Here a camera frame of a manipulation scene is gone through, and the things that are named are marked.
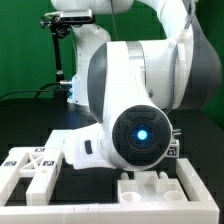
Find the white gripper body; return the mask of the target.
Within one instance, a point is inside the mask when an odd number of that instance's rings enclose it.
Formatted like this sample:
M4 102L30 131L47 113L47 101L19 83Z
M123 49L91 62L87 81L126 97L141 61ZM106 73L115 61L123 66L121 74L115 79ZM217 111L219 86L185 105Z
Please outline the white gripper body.
M63 145L64 157L74 169L114 169L114 166L100 154L98 132L98 128L79 128L66 133Z

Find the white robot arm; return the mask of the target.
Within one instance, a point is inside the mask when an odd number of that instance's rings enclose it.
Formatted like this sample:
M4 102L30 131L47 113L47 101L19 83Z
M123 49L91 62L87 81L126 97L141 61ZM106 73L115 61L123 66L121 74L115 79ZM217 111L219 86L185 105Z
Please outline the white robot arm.
M96 16L124 13L136 1L156 12L165 39L114 41L96 25ZM196 18L196 0L51 2L57 24L71 26L77 38L71 99L95 122L55 130L48 145L76 169L155 166L179 146L169 112L202 106L221 84L221 63Z

